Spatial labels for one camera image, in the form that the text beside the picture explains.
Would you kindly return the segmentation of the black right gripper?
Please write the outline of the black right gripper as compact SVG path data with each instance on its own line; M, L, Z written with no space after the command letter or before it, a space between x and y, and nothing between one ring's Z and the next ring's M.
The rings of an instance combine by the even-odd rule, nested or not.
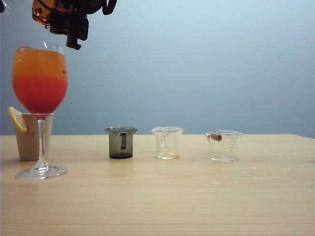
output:
M88 38L88 14L94 14L102 9L104 15L111 14L110 0L60 0L56 9L49 13L49 32L67 35L66 46L79 50L78 39Z

